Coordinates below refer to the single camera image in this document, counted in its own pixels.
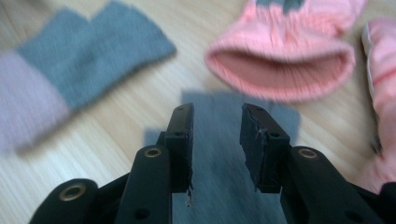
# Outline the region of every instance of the pink beanie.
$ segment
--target pink beanie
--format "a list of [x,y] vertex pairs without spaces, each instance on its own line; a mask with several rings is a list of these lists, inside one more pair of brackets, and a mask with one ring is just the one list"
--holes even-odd
[[316,99],[351,76],[354,50],[337,37],[366,0],[306,0],[283,12],[249,0],[241,17],[213,43],[207,66],[246,94],[279,102]]

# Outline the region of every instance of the pink glove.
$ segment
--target pink glove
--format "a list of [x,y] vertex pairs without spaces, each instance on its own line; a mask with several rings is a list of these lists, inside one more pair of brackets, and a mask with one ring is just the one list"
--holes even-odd
[[357,184],[379,193],[383,184],[396,181],[396,20],[370,21],[362,41],[382,151],[364,168]]
[[210,46],[207,66],[234,88],[256,97],[301,102],[334,91],[351,76],[354,51],[337,37],[366,0],[306,0],[283,12],[248,0],[241,17]]

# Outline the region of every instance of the gray knit fabric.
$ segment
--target gray knit fabric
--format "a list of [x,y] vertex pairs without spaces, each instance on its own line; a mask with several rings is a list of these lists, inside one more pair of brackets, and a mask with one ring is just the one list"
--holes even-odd
[[[41,50],[47,42],[56,45],[46,50],[46,58],[53,56],[49,61],[43,60]],[[46,33],[19,49],[72,109],[87,105],[129,73],[175,51],[156,24],[118,2],[109,3],[84,29]]]
[[70,49],[70,45],[75,41],[74,36],[87,26],[86,19],[63,8],[17,51],[27,62],[46,73],[53,65],[73,57],[75,52]]
[[[236,92],[184,92],[182,104],[194,104],[192,192],[173,196],[173,223],[286,223],[279,195],[255,192],[239,145],[243,103],[261,106],[291,137],[297,138],[300,115],[283,105]],[[147,131],[146,144],[155,144],[159,131]]]
[[270,4],[279,4],[283,6],[283,12],[286,14],[290,10],[299,9],[304,3],[304,0],[257,0],[260,6],[268,7]]

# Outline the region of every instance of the wooden table surface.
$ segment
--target wooden table surface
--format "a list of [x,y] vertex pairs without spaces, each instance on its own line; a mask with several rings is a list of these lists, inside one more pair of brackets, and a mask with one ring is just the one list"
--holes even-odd
[[[124,2],[153,19],[176,44],[177,54],[134,73],[36,146],[1,154],[0,223],[27,223],[47,195],[69,179],[89,178],[103,186],[129,172],[145,130],[166,128],[183,91],[230,89],[209,72],[203,55],[235,21],[244,0]],[[0,0],[0,50],[34,36],[61,7],[90,18],[106,3]],[[366,83],[361,30],[368,20],[384,15],[396,17],[392,0],[369,1],[343,37],[355,47],[357,66],[342,88],[317,101],[290,105],[302,117],[298,145],[322,151],[352,182],[374,156],[370,141],[375,135],[375,113]]]

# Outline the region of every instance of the pink fabric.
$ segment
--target pink fabric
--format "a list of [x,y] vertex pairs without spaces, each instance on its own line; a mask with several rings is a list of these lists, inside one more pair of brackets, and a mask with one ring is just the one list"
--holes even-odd
[[70,114],[59,93],[17,52],[0,55],[0,151],[33,144]]
[[283,14],[280,5],[248,1],[241,17],[205,55],[221,79],[253,96],[301,102],[334,91],[352,74],[353,48],[338,39],[365,0],[308,0]]
[[383,184],[396,181],[396,20],[370,21],[362,39],[368,54],[369,80],[373,81],[382,152],[364,168],[357,184],[379,193]]

